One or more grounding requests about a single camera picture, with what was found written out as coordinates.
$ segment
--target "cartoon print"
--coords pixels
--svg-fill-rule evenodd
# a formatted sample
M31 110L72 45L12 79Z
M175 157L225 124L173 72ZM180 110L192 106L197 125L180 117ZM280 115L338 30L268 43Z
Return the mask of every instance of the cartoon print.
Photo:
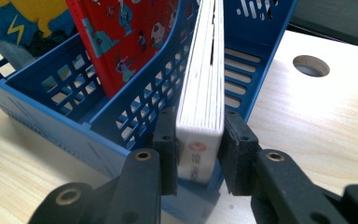
M132 75L136 72L136 69L130 70L130 66L132 64L131 60L127 60L128 57L125 59L120 59L120 54L117 54L116 57L116 71L123 75L123 81L128 82Z
M40 32L36 32L33 35L31 44L23 44L23 46L30 52L34 57L40 57L50 49L55 48L62 43L68 36L64 31L54 31L51 36L47 39L42 39Z
M160 22L157 22L152 29L151 46L161 49L164 45L166 35L165 27L163 27Z
M44 38L52 34L48 28L48 23L60 16L68 8L66 2L62 0L0 0L0 7L4 7L9 3L13 4L28 21L37 22L37 26L43 32ZM14 33L15 30L13 29L16 28L10 26L7 33Z
M100 1L98 1L98 0L91 0L91 1L94 2L94 3L96 3L98 6L101 6Z
M104 31L94 31L89 19L85 18L82 21L97 58L100 58L118 43L117 39L112 40Z
M142 52L146 51L146 39L145 39L144 31L140 31L138 33L138 43L137 43L137 45L141 46Z
M130 8L124 4L124 0L118 0L120 3L120 12L118 13L118 23L121 27L124 28L126 34L124 36L130 35L132 33L131 21L132 21L132 12Z
M107 17L113 17L114 14L115 14L115 7L113 7L113 6L107 6L105 15L106 15Z
M172 12L170 17L170 24L168 25L170 30L173 28L173 23L175 22L175 19L176 19L176 10Z

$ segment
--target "red book cover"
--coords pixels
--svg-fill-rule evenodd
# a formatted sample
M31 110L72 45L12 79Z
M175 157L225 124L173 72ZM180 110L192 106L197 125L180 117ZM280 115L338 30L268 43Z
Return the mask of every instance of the red book cover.
M177 0L66 0L108 97L161 49Z

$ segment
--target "white book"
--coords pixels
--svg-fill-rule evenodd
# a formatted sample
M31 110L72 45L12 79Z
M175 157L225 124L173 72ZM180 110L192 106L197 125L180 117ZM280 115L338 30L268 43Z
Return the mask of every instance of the white book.
M178 175L208 183L224 131L223 0L201 1L176 118Z

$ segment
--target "light wooden surface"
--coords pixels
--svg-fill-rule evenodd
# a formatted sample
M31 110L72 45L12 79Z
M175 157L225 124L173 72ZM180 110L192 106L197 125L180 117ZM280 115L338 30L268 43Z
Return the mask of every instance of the light wooden surface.
M326 77L298 72L293 59L311 55ZM337 194L358 183L358 48L286 32L249 125L263 148L291 155L310 179ZM107 179L0 110L0 223L26 223L46 195L70 182L98 187ZM255 223L248 197L226 186L208 223ZM173 223L164 214L162 223Z

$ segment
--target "book spine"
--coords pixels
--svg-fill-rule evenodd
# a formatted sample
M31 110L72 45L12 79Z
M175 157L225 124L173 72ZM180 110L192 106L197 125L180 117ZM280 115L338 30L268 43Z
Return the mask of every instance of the book spine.
M92 64L94 65L97 76L101 81L101 86L105 94L111 98L119 90L119 87L115 86L115 81L109 76L109 72L106 70L106 65L103 64L96 52L94 47L91 44L89 34L87 33L87 27L84 24L85 21L89 21L89 17L92 12L87 10L87 7L84 5L83 1L78 0L65 0L68 5L69 11L75 22L75 26L80 34L80 37L83 41L83 44L88 52L88 55L91 59Z

